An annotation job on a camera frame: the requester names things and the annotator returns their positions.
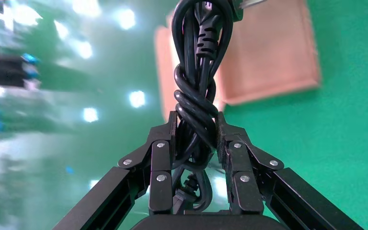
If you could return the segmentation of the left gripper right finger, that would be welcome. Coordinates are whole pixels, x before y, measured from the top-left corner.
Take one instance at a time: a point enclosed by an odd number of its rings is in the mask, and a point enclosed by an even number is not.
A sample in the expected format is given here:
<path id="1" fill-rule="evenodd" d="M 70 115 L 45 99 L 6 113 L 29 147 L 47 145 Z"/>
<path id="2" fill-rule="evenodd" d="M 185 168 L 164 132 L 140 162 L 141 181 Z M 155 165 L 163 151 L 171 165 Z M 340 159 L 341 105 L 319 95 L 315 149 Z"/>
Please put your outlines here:
<path id="1" fill-rule="evenodd" d="M 360 225 L 283 162 L 252 144 L 244 128 L 216 120 L 218 161 L 230 212 L 262 230 L 358 230 Z"/>

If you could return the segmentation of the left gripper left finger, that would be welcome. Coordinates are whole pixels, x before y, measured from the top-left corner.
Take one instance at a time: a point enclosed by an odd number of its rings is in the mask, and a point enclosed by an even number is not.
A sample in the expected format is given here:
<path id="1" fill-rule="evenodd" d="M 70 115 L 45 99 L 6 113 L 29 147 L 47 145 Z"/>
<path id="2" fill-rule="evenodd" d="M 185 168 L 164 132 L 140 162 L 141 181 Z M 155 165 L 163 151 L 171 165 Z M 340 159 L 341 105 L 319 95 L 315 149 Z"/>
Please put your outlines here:
<path id="1" fill-rule="evenodd" d="M 177 113 L 150 129 L 146 143 L 122 157 L 61 219 L 56 230 L 116 230 L 135 200 L 149 191 L 149 213 L 171 214 Z"/>

